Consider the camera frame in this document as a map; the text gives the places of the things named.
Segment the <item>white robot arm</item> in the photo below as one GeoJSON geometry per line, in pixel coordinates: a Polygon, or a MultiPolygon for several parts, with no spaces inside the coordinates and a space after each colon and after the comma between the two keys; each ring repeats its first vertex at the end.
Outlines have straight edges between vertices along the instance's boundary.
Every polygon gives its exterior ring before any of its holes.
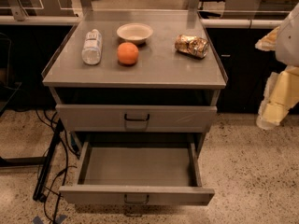
{"type": "Polygon", "coordinates": [[[255,48],[274,51],[276,59],[286,65],[282,72],[272,72],[267,79],[258,110],[257,126],[271,130],[299,103],[299,5],[279,27],[260,39],[255,48]]]}

